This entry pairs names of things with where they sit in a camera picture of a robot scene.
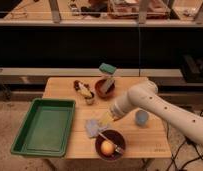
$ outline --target wooden bowl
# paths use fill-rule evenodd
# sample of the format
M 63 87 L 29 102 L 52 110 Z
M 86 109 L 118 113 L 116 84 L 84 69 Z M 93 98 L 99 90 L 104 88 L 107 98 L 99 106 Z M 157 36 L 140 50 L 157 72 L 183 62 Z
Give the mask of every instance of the wooden bowl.
M 121 147 L 125 150 L 125 148 L 126 148 L 125 140 L 119 132 L 117 132 L 115 130 L 106 130 L 106 131 L 103 131 L 102 134 L 104 134 L 113 143 L 117 144 L 119 147 Z M 101 152 L 101 144 L 104 140 L 105 139 L 103 137 L 101 137 L 100 135 L 98 135 L 98 137 L 96 138 L 95 148 L 96 148 L 96 152 L 98 153 L 98 155 L 105 161 L 116 161 L 116 160 L 120 159 L 122 157 L 122 154 L 120 154 L 116 151 L 111 156 L 105 156 Z
M 114 89 L 115 89 L 115 85 L 112 84 L 106 93 L 102 93 L 100 91 L 100 88 L 104 84 L 105 81 L 106 81 L 106 79 L 102 79 L 102 80 L 97 81 L 95 84 L 96 93 L 101 98 L 109 98 L 109 97 L 113 96 Z

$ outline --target round fruit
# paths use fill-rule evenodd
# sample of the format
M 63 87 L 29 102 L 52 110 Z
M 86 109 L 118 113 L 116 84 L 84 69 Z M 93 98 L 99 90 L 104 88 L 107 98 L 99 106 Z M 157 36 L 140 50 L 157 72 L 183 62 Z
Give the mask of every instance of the round fruit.
M 114 145 L 111 142 L 104 140 L 101 144 L 101 152 L 105 156 L 112 155 L 114 153 Z

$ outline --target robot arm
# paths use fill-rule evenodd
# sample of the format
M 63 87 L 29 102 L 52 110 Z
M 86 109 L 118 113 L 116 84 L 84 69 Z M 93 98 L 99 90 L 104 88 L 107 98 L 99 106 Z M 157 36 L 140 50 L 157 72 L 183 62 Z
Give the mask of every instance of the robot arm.
M 113 117 L 120 119 L 131 110 L 140 107 L 159 116 L 192 141 L 203 146 L 203 118 L 164 101 L 156 95 L 157 92 L 157 86 L 151 81 L 134 85 L 117 97 L 111 105 Z

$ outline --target gray floor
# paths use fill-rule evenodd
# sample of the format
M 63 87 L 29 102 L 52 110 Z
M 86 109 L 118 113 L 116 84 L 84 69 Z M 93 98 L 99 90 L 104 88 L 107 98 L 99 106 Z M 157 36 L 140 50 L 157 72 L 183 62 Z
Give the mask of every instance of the gray floor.
M 0 171 L 50 171 L 52 170 L 43 160 L 38 158 L 24 158 L 10 154 L 10 148 L 21 122 L 29 108 L 30 102 L 35 97 L 41 97 L 42 92 L 15 91 L 9 101 L 0 92 Z M 178 146 L 184 137 L 179 131 L 170 127 L 169 144 L 175 154 Z M 183 163 L 196 157 L 197 154 L 192 146 L 185 144 L 176 159 L 180 168 Z M 79 170 L 139 170 L 142 160 L 120 160 L 114 163 L 107 163 L 102 160 L 59 160 L 52 159 L 52 163 L 59 170 L 79 171 Z M 155 159 L 148 171 L 165 171 L 171 162 L 170 159 Z M 189 164 L 185 169 L 189 171 L 203 171 L 203 162 L 198 160 Z

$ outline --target green plastic tray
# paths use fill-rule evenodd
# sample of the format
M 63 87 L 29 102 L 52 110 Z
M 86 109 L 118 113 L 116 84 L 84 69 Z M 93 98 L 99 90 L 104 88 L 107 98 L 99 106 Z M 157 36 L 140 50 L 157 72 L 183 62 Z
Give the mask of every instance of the green plastic tray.
M 74 111 L 74 100 L 34 99 L 11 147 L 11 153 L 64 156 Z

